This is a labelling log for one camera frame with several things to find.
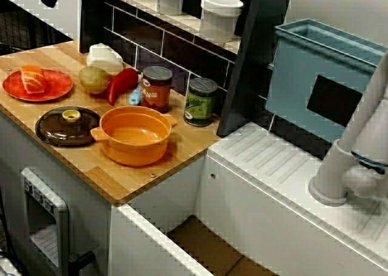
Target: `green label jar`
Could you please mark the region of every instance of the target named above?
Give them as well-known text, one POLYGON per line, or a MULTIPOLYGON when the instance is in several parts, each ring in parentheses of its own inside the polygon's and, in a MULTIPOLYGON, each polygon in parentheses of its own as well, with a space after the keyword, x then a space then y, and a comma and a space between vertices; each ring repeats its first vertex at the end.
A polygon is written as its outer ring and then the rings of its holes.
POLYGON ((188 124, 204 127, 212 123, 212 112, 217 89, 216 82, 210 79, 195 78, 190 80, 183 116, 188 124))

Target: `cardboard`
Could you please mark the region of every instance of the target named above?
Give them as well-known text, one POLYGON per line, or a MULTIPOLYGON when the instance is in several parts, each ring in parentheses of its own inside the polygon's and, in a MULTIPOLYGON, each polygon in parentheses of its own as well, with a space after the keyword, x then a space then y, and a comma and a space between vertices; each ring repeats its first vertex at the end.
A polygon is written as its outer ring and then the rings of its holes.
POLYGON ((169 237, 214 276, 226 276, 243 257, 195 217, 186 219, 169 237))
POLYGON ((277 276, 254 261, 243 257, 227 276, 277 276))

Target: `white sink area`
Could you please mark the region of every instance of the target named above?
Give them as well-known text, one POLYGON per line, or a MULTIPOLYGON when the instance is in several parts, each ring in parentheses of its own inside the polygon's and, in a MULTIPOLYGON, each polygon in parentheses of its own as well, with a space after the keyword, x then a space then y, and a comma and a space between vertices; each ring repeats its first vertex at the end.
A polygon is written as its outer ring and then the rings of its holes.
POLYGON ((194 215, 281 276, 387 276, 388 202, 317 202, 307 186, 320 164, 248 123, 204 158, 113 207, 110 275, 211 275, 165 236, 194 215))

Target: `wooden countertop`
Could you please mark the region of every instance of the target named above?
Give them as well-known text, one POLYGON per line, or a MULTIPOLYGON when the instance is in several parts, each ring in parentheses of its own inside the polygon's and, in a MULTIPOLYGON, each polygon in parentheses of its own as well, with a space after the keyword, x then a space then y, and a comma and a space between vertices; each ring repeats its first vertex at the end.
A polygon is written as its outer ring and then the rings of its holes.
POLYGON ((78 52, 78 41, 0 56, 1 82, 10 73, 27 64, 59 70, 73 80, 73 88, 68 94, 45 103, 12 98, 0 87, 0 110, 111 204, 120 206, 128 202, 204 155, 210 145, 220 140, 216 136, 219 119, 215 118, 208 127, 188 125, 183 120, 185 97, 172 91, 169 114, 178 120, 178 125, 172 131, 165 156, 154 164, 145 167, 118 164, 105 155, 101 143, 66 149, 41 141, 35 134, 35 124, 43 114, 54 108, 79 106, 102 116, 114 107, 128 105, 129 93, 121 95, 113 107, 103 95, 90 96, 84 91, 79 83, 78 72, 85 67, 86 56, 78 52))

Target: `oven window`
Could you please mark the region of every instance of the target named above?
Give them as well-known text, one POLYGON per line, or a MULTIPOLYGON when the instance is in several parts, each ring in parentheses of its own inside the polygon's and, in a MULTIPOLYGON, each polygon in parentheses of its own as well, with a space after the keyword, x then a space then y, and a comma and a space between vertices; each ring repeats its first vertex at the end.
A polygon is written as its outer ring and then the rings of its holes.
POLYGON ((344 127, 363 94, 318 75, 307 109, 344 127))

